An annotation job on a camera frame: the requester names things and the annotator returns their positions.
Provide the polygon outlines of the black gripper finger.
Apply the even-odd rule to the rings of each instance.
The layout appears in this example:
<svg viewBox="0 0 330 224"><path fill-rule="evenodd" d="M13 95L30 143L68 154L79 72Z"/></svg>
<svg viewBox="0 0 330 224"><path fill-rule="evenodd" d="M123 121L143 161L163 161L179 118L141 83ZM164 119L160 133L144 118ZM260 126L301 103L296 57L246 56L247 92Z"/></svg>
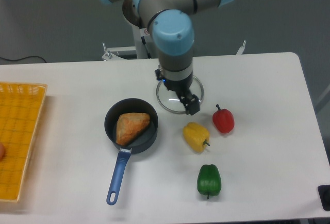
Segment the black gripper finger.
<svg viewBox="0 0 330 224"><path fill-rule="evenodd" d="M185 112L189 112L189 98L186 93L178 93L177 94L180 102L183 104L185 108Z"/></svg>
<svg viewBox="0 0 330 224"><path fill-rule="evenodd" d="M195 115L200 111L200 100L190 90L186 93L186 114Z"/></svg>

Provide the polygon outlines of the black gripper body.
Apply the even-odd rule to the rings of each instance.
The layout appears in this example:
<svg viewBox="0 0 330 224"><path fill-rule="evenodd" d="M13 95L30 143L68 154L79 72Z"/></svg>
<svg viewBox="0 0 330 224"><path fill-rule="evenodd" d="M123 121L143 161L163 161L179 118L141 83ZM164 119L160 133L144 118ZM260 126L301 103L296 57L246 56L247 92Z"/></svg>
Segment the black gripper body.
<svg viewBox="0 0 330 224"><path fill-rule="evenodd" d="M193 65L185 68L170 70L161 65L155 70L157 80L164 83L167 90L177 94L180 100L192 100L190 91L193 77Z"/></svg>

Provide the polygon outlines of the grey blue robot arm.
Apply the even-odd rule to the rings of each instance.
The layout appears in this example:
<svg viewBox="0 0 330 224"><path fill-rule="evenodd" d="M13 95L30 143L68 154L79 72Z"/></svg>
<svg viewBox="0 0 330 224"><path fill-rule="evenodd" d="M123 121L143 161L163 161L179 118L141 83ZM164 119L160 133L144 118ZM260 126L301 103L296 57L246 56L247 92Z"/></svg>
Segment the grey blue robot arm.
<svg viewBox="0 0 330 224"><path fill-rule="evenodd" d="M121 0L102 0L114 3ZM190 19L199 11L220 8L234 0L131 0L138 26L147 29L156 48L156 78L175 92L184 113L200 111L202 98L190 91L193 82L194 29Z"/></svg>

